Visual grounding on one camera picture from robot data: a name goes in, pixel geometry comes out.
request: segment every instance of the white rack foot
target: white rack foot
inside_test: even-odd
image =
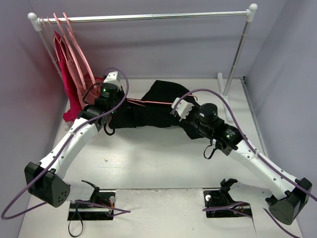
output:
[[[224,83],[224,80],[223,80],[223,77],[222,77],[222,73],[218,73],[217,75],[217,79],[218,79],[218,82],[219,82],[219,86],[220,86],[220,91],[221,91],[221,96],[224,98],[224,100],[227,102],[227,104],[230,106],[230,103],[229,103],[229,93],[228,93],[228,96],[227,97],[224,97],[222,95],[223,91],[224,91],[224,87],[225,87],[225,83]],[[224,107],[224,111],[225,111],[225,115],[226,115],[226,118],[227,118],[227,121],[229,122],[232,122],[232,116],[228,110],[228,108],[226,107],[225,104],[223,104],[223,107]]]

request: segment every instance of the gray wall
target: gray wall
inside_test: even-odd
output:
[[[30,0],[38,16],[98,16],[245,10],[257,3],[254,22],[236,70],[245,76],[286,0]],[[97,75],[108,66],[130,78],[225,76],[245,17],[165,19],[73,24],[78,42]]]
[[[289,0],[247,77],[269,157],[317,194],[317,1]],[[304,237],[316,237],[317,204],[299,215]]]
[[[0,7],[0,212],[26,185],[24,167],[52,145],[65,103],[63,86],[38,34],[27,20],[25,0]],[[24,194],[8,215],[26,209]],[[23,217],[0,220],[2,238],[19,234]]]

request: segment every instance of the vertical metal pole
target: vertical metal pole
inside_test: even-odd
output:
[[[246,24],[244,25],[243,32],[242,32],[242,35],[241,35],[241,38],[240,38],[240,42],[239,42],[239,45],[238,45],[238,49],[237,49],[236,55],[234,57],[230,73],[229,73],[229,77],[228,77],[226,86],[224,88],[224,91],[222,93],[223,97],[228,97],[228,91],[229,91],[229,87],[230,87],[231,81],[233,79],[234,71],[236,70],[236,67],[237,67],[237,64],[238,64],[238,61],[239,61],[239,57],[240,57],[241,52],[242,52],[242,48],[243,48],[244,42],[245,42],[246,37],[248,35],[248,30],[250,28],[251,22],[253,21],[253,17],[254,17],[254,14],[256,13],[257,9],[258,9],[258,5],[256,5],[255,3],[251,4],[249,6],[249,9],[247,9],[247,21],[246,21]]]
[[[231,81],[233,79],[234,71],[236,70],[236,67],[237,67],[237,64],[238,64],[238,61],[239,61],[239,58],[240,58],[240,55],[241,55],[241,52],[243,49],[244,42],[245,42],[246,37],[248,35],[248,30],[249,30],[250,25],[251,25],[251,22],[246,22],[246,24],[244,25],[243,32],[242,32],[240,42],[238,45],[238,49],[237,49],[236,55],[234,57],[233,64],[231,66],[229,77],[227,79],[226,86],[225,86],[224,91],[222,93],[222,95],[224,97],[228,96],[229,87],[230,87]]]
[[[34,29],[39,33],[39,35],[40,35],[40,37],[41,37],[41,40],[42,40],[42,42],[43,42],[43,44],[44,44],[44,46],[45,46],[47,52],[49,53],[49,56],[50,56],[50,58],[51,58],[51,60],[52,60],[52,62],[53,62],[53,64],[54,64],[54,66],[55,66],[55,68],[56,68],[58,74],[59,74],[60,77],[62,78],[60,69],[59,69],[59,67],[58,67],[58,65],[57,65],[57,60],[54,58],[54,56],[53,56],[53,54],[52,54],[52,50],[51,50],[51,48],[50,48],[50,45],[47,43],[46,38],[45,38],[44,35],[43,35],[42,28],[41,28],[40,23],[38,22],[38,17],[37,17],[37,15],[36,15],[35,13],[31,12],[31,13],[28,14],[28,19],[31,21],[31,23],[32,23],[32,25],[33,25],[33,27],[34,27]]]

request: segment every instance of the table surface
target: table surface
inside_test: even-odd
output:
[[[189,90],[199,87],[219,92],[215,79],[169,81]],[[129,82],[128,97],[141,99],[154,80]],[[216,104],[219,117],[225,118],[220,99],[206,92],[195,95],[199,104]],[[243,132],[262,150],[240,80],[232,81],[230,104]],[[57,142],[66,134],[66,128],[66,123],[62,122]],[[246,168],[220,151],[216,151],[211,160],[204,159],[203,150],[208,145],[207,139],[191,140],[178,127],[123,128],[117,129],[112,137],[100,131],[78,154],[65,180],[85,179],[103,189],[117,189],[117,207],[132,212],[115,217],[113,221],[85,222],[80,237],[289,237],[256,206],[252,206],[253,222],[249,218],[206,218],[201,211],[204,208],[202,188],[219,187],[224,178],[265,187]],[[29,207],[39,202],[32,196]],[[69,203],[59,208],[45,205],[27,213],[19,238],[70,237],[68,206]],[[74,222],[72,229],[79,227]],[[286,229],[301,237],[296,221]]]

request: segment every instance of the white pipe connector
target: white pipe connector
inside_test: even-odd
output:
[[[38,20],[38,16],[35,13],[30,12],[28,14],[28,19],[31,21],[31,23],[36,31],[42,30],[41,25],[40,25],[39,20]]]
[[[247,22],[252,22],[254,14],[256,13],[256,10],[258,9],[258,5],[253,3],[249,6],[249,9],[247,9]]]

